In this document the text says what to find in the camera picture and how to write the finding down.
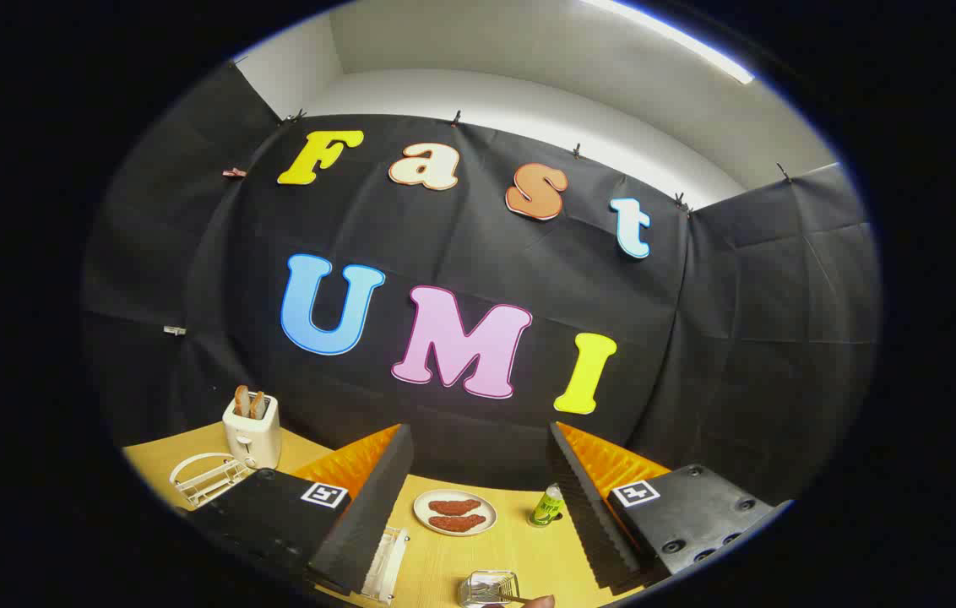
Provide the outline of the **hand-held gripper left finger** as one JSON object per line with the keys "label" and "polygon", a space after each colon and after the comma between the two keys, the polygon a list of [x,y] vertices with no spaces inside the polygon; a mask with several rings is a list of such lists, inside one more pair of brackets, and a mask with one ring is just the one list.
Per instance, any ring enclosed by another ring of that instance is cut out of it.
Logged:
{"label": "hand-held gripper left finger", "polygon": [[278,580],[360,591],[414,459],[408,424],[339,448],[292,473],[260,469],[191,524]]}

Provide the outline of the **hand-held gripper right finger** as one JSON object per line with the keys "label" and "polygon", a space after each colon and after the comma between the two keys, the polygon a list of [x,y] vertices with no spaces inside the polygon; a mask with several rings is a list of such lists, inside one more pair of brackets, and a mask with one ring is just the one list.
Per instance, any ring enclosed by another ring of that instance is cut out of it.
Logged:
{"label": "hand-held gripper right finger", "polygon": [[724,557],[790,508],[701,464],[667,469],[571,425],[549,425],[549,466],[599,588],[671,584]]}

